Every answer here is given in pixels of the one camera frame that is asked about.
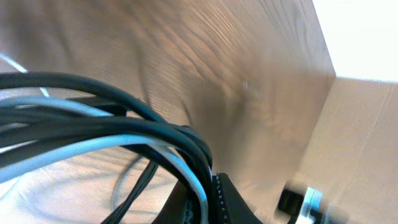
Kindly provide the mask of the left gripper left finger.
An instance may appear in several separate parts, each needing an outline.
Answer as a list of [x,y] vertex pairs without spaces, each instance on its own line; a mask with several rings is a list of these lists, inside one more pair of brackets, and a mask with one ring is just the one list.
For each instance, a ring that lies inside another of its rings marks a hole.
[[178,181],[152,224],[192,223],[192,193]]

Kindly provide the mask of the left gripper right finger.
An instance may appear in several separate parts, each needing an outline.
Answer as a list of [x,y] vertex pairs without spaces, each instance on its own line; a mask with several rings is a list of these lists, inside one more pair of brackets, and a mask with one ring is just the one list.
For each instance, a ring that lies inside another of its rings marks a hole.
[[226,173],[217,173],[213,176],[211,223],[262,224],[251,211]]

